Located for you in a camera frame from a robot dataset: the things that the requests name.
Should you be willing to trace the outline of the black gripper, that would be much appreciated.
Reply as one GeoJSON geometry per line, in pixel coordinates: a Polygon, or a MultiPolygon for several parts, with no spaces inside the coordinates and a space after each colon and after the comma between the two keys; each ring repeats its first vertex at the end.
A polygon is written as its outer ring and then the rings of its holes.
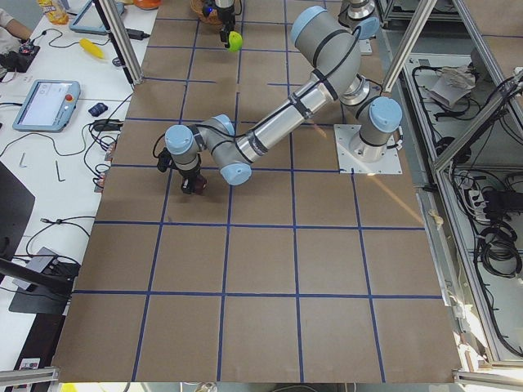
{"type": "Polygon", "coordinates": [[[200,175],[201,169],[199,154],[191,152],[172,154],[167,148],[163,148],[158,157],[158,170],[165,172],[168,168],[176,169],[181,174],[181,191],[183,194],[195,192],[196,177],[200,175]]]}
{"type": "Polygon", "coordinates": [[[202,12],[205,17],[216,11],[217,18],[222,23],[220,29],[220,39],[223,43],[230,41],[231,25],[235,23],[235,17],[238,15],[235,9],[235,0],[204,0],[202,12]]]}

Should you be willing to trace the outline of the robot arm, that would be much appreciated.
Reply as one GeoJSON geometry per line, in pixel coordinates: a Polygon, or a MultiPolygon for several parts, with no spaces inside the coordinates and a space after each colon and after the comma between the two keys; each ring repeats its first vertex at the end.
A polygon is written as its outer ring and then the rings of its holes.
{"type": "MultiPolygon", "coordinates": [[[[236,17],[243,12],[241,1],[192,1],[191,6],[202,21],[221,26],[220,40],[225,48],[232,48],[234,36],[241,37],[235,31],[236,17]]],[[[337,20],[351,32],[359,28],[359,40],[365,40],[379,29],[380,22],[374,11],[375,1],[342,1],[337,20]]]]}
{"type": "Polygon", "coordinates": [[[244,134],[236,133],[224,114],[189,126],[169,127],[163,137],[165,146],[157,157],[158,170],[177,170],[182,177],[181,191],[201,194],[207,181],[201,173],[200,154],[207,150],[224,180],[229,185],[242,185],[251,177],[255,161],[337,100],[355,107],[354,115],[361,123],[349,143],[350,154],[362,163],[377,162],[403,117],[395,100],[372,96],[368,79],[359,72],[359,42],[372,37],[379,28],[376,16],[347,30],[323,7],[307,8],[293,23],[291,39],[313,67],[308,81],[244,134]]]}

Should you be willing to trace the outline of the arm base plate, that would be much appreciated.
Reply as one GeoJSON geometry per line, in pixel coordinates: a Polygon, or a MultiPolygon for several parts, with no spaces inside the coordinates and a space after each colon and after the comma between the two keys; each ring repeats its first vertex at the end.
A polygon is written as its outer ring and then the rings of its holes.
{"type": "Polygon", "coordinates": [[[373,54],[373,49],[369,39],[359,40],[360,53],[363,56],[371,56],[373,54]]]}
{"type": "Polygon", "coordinates": [[[339,171],[345,174],[401,175],[397,148],[367,145],[360,137],[361,125],[335,124],[334,139],[339,171]]]}

